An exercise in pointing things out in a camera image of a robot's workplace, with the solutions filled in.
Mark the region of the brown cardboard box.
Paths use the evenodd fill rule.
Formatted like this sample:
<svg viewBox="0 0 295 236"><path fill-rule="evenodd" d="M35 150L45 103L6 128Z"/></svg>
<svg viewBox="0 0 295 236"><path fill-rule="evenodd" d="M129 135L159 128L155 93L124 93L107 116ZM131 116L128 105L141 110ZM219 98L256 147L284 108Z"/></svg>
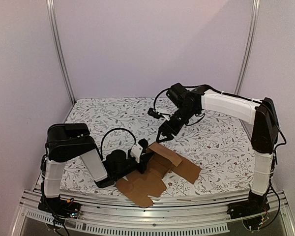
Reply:
<svg viewBox="0 0 295 236"><path fill-rule="evenodd" d="M153 205L150 197L160 197L167 189L163 177L170 171L191 184L198 179L201 168L167 147L154 142L148 146L147 152L154 155L143 174L135 170L116 182L119 192L137 206Z"/></svg>

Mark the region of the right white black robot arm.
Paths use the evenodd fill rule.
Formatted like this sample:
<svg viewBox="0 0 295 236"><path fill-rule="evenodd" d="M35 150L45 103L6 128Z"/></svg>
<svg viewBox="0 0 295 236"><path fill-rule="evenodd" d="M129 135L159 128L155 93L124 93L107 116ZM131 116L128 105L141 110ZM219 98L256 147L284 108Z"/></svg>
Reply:
<svg viewBox="0 0 295 236"><path fill-rule="evenodd" d="M176 83L163 90L177 110L168 115L156 113L156 118L165 121L158 129L158 143L170 141L183 126L189 125L193 116L200 116L203 110L215 111L235 117L253 126L251 146L255 153L255 168L251 190L244 210L255 214L260 210L271 187L271 178L277 164L277 148L287 141L278 143L283 136L272 99L250 99L218 91L209 85L184 86Z"/></svg>

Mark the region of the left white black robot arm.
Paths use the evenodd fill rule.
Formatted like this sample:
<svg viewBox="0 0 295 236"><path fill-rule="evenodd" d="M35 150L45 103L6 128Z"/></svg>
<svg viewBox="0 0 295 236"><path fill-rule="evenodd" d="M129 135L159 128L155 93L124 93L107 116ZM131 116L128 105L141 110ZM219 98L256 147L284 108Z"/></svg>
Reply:
<svg viewBox="0 0 295 236"><path fill-rule="evenodd" d="M102 146L97 146L85 123L54 124L47 131L46 154L41 163L44 205L52 213L63 209L60 183L66 163L80 157L99 188L109 187L134 170L143 174L153 154L147 151L148 141L135 141L128 150L113 150L103 157Z"/></svg>

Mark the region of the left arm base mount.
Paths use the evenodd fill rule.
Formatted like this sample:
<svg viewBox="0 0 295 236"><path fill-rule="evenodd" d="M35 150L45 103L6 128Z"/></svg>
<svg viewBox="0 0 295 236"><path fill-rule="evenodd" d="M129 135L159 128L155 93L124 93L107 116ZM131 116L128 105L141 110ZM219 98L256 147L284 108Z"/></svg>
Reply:
<svg viewBox="0 0 295 236"><path fill-rule="evenodd" d="M77 218L80 215L81 204L74 198L63 200L60 196L47 198L42 194L38 209L61 218Z"/></svg>

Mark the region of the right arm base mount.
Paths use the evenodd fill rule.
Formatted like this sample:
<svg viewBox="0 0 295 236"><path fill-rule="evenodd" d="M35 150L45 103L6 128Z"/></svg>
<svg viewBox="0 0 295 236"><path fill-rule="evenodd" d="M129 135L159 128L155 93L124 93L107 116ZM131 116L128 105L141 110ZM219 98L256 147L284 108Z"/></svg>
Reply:
<svg viewBox="0 0 295 236"><path fill-rule="evenodd" d="M263 195L257 195L250 190L247 200L227 205L227 214L230 215L231 219L236 219L270 210L269 203L267 202L268 191Z"/></svg>

